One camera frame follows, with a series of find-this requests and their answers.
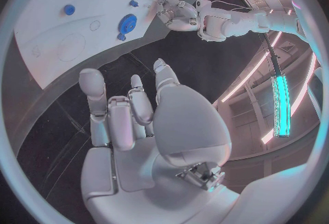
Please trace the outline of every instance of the dark floor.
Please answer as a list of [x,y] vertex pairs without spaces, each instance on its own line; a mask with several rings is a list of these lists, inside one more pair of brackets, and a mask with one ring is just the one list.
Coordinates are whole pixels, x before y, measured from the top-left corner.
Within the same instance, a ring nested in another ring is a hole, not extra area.
[[[221,3],[216,6],[233,8]],[[246,67],[259,46],[256,33],[216,43],[202,41],[196,32],[172,31],[166,39],[123,55],[99,70],[105,78],[108,98],[126,95],[130,77],[141,76],[155,108],[153,63],[163,58],[182,84],[213,103]],[[74,223],[93,223],[80,191],[82,164],[91,147],[87,99],[76,84],[42,114],[18,155],[21,167],[40,194]],[[12,219],[11,223],[20,221]]]

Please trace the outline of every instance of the white robotic arm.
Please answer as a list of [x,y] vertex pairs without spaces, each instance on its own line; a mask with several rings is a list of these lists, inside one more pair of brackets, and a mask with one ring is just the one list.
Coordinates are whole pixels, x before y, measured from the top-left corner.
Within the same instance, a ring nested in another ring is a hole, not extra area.
[[206,41],[222,42],[227,37],[241,36],[248,31],[266,33],[270,30],[295,34],[306,41],[295,15],[264,10],[236,12],[212,8],[211,4],[211,1],[197,0],[194,8],[179,0],[160,0],[157,16],[171,30],[198,31]]

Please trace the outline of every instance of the robotic arm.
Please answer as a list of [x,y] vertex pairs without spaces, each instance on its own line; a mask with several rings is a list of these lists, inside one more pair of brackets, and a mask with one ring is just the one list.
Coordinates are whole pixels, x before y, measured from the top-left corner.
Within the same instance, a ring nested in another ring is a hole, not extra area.
[[196,8],[179,0],[160,0],[157,16],[171,30],[197,31],[206,41],[222,42],[227,37],[241,36],[248,31],[266,33],[269,30],[297,35],[306,41],[295,15],[251,10],[248,13],[211,7],[211,1],[197,0]]

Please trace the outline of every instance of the black floor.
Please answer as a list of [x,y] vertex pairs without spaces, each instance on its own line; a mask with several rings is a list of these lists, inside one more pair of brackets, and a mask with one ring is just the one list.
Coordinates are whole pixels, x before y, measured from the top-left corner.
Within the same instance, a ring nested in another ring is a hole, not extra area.
[[[236,3],[236,0],[225,0]],[[217,7],[231,9],[225,4]],[[202,41],[196,32],[170,32],[166,39],[149,44],[102,66],[107,96],[126,95],[130,77],[138,74],[153,107],[153,63],[163,58],[180,82],[204,95],[211,103],[246,67],[260,46],[259,36],[248,33],[225,42]],[[63,93],[39,118],[28,134],[18,161],[40,194],[74,223],[93,223],[80,191],[86,153],[92,147],[89,109],[78,84]],[[11,210],[20,210],[15,203]],[[19,215],[9,223],[22,223]],[[26,218],[24,223],[33,223]]]

